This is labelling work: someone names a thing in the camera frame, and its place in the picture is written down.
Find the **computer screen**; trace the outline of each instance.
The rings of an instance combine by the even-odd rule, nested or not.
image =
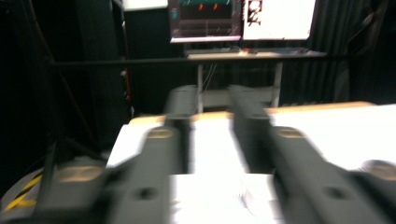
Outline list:
[[[242,0],[168,0],[171,43],[237,41]]]
[[[244,0],[244,40],[306,40],[316,0]]]

